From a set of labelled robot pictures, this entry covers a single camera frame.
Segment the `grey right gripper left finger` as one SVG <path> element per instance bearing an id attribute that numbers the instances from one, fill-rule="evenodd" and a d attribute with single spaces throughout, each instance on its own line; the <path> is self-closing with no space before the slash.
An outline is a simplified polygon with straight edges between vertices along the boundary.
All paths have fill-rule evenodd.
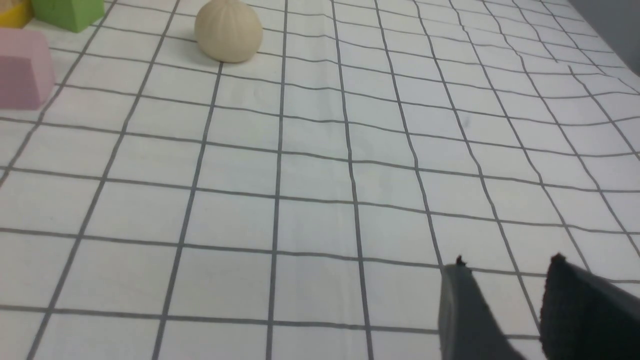
<path id="1" fill-rule="evenodd" d="M 523 360 L 490 310 L 473 272 L 458 255 L 442 268 L 439 350 L 443 360 Z"/>

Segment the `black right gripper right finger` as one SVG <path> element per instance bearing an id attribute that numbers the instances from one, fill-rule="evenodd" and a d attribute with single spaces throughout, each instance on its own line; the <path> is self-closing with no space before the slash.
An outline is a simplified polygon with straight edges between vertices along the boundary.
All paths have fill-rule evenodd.
<path id="1" fill-rule="evenodd" d="M 558 253 L 546 274 L 540 342 L 549 360 L 637 360 L 640 300 Z"/>

